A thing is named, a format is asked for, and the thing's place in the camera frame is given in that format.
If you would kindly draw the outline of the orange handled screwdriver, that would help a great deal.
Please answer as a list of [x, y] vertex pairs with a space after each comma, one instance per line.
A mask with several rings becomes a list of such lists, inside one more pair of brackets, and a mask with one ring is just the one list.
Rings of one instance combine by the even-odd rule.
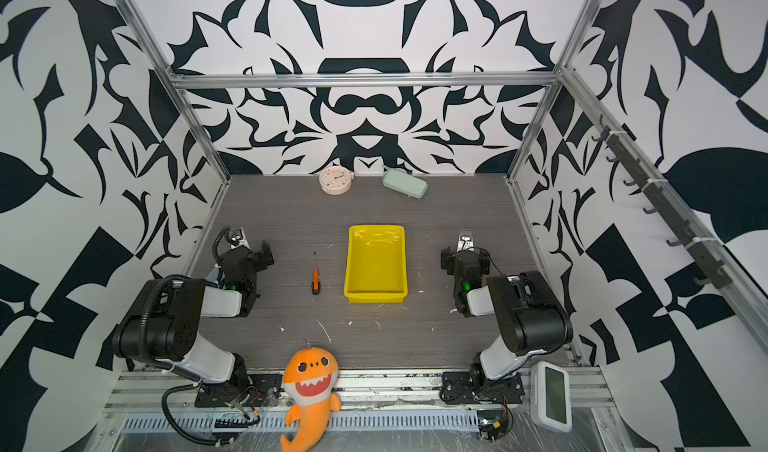
[[320, 273], [317, 263], [317, 254], [313, 254], [314, 267], [312, 271], [311, 291], [313, 295], [319, 295], [321, 292]]

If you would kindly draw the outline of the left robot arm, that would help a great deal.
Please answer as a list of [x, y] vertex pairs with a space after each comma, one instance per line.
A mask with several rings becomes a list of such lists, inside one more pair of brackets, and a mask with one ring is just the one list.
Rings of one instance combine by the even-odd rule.
[[193, 382], [241, 382], [242, 357], [203, 337], [200, 323], [203, 318], [248, 316], [260, 297], [258, 273], [275, 263], [274, 255], [266, 241], [258, 250], [240, 243], [216, 253], [215, 260], [217, 282], [181, 274], [147, 281], [112, 333], [115, 356]]

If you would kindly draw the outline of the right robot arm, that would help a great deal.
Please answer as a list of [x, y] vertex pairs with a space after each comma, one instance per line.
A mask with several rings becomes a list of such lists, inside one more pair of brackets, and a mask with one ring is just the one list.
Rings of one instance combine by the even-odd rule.
[[457, 311], [497, 321], [498, 337], [473, 364], [480, 382], [507, 378], [530, 358], [553, 353], [573, 337], [565, 308], [540, 271], [492, 276], [492, 265], [490, 253], [480, 247], [446, 247], [440, 253], [441, 269], [454, 279]]

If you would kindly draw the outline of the yellow plastic bin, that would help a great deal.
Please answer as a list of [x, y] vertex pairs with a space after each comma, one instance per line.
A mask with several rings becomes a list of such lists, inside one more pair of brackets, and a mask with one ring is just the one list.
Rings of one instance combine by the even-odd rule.
[[402, 304], [408, 295], [405, 228], [366, 224], [349, 228], [343, 289], [352, 304]]

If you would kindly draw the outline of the mint green case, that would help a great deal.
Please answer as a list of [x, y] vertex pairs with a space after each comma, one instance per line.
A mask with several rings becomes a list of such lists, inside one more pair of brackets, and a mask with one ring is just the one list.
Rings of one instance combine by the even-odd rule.
[[401, 169], [388, 169], [382, 176], [382, 185], [406, 196], [420, 199], [428, 190], [428, 183]]

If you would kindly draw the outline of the pink round clock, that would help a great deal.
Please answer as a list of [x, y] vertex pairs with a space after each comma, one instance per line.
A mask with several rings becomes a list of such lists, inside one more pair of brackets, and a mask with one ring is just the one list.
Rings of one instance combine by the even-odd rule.
[[320, 187], [325, 193], [341, 195], [350, 190], [354, 173], [344, 166], [332, 165], [322, 170], [318, 178]]

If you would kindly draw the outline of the orange shark plush toy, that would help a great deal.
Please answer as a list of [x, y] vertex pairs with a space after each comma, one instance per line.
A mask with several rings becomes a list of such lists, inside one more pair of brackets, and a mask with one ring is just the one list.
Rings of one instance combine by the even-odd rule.
[[309, 451], [322, 439], [331, 413], [341, 411], [341, 399], [333, 392], [338, 373], [336, 358], [322, 348], [304, 348], [291, 358], [282, 380], [293, 401], [285, 423], [297, 423], [298, 429], [292, 438], [280, 438], [282, 451]]

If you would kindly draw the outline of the white tablet device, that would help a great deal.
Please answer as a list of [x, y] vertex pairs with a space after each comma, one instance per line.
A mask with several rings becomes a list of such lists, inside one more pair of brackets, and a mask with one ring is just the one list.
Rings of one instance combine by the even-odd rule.
[[572, 431], [570, 376], [565, 368], [546, 361], [531, 370], [530, 415], [541, 428], [557, 433]]

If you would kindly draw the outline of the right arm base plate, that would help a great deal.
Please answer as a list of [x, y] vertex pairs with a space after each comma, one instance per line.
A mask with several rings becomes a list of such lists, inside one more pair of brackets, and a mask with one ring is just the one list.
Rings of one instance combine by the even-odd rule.
[[440, 399], [449, 405], [523, 402], [525, 389], [519, 374], [496, 381], [486, 380], [471, 372], [443, 372]]

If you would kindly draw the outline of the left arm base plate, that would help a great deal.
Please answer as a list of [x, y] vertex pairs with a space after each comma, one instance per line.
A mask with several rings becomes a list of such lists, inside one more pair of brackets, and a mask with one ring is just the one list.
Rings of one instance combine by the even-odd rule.
[[197, 392], [194, 406], [197, 408], [225, 407], [237, 400], [244, 407], [258, 408], [276, 400], [282, 392], [280, 373], [250, 373], [242, 384], [233, 382], [203, 383]]

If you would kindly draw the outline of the aluminium frame rail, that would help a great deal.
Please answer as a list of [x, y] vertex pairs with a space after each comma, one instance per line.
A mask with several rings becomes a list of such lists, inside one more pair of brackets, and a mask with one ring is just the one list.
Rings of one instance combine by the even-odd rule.
[[549, 86], [553, 72], [406, 72], [406, 74], [171, 74], [178, 90], [208, 88], [369, 88], [369, 86]]

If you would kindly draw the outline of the black wall hook rail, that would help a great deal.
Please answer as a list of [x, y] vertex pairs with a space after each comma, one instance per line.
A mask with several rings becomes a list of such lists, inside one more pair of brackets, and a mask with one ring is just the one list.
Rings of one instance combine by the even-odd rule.
[[649, 201], [650, 206], [643, 212], [659, 215], [674, 235], [666, 241], [667, 245], [685, 248], [700, 268], [701, 275], [694, 282], [717, 289], [731, 285], [733, 278], [726, 270], [722, 255], [716, 251], [718, 240], [694, 223], [693, 213], [687, 210], [670, 182], [635, 145], [630, 134], [610, 127], [604, 115], [599, 116], [599, 127], [599, 135], [594, 140], [604, 143], [611, 151], [609, 162], [618, 163], [627, 171], [630, 178], [624, 184], [638, 190]]

